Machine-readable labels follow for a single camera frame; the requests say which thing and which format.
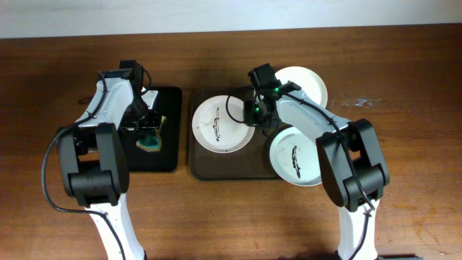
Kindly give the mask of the white plate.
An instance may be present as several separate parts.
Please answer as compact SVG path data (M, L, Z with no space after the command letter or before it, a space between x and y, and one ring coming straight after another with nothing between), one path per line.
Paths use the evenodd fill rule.
M295 127L281 130L269 148L272 168L280 178L296 186L322 183L316 145Z
M228 95L205 100L193 113L192 132L196 141L215 153L231 153L244 148L255 132L252 126L238 123L243 120L243 101Z
M324 81L312 70L301 66L288 66L280 69L275 76L281 83L294 82L301 86L306 95L326 108L328 92Z

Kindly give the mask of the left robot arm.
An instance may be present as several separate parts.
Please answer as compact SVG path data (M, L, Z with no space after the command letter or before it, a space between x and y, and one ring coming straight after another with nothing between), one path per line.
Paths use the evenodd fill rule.
M109 259L146 259L128 213L128 160L120 133L133 134L136 148L158 152L166 117L154 111L158 92L143 85L147 75L135 60L100 71L95 95L84 114L53 139L64 190L78 214L96 225Z

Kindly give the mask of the green yellow sponge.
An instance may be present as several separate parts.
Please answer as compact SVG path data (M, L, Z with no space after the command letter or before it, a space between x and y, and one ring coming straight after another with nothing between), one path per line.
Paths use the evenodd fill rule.
M159 123L154 125L154 129L151 132L144 134L141 139L138 139L136 141L136 146L145 152L159 152L162 149L162 138L160 133L166 121L166 116L160 116Z

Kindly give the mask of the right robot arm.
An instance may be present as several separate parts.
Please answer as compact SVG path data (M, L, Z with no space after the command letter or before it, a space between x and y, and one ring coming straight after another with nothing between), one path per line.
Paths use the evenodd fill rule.
M270 64L248 77L254 94L244 103L245 125L273 126L276 118L315 142L324 190L339 209L337 258L378 259L375 217L390 172L372 124L328 111L297 83L277 79Z

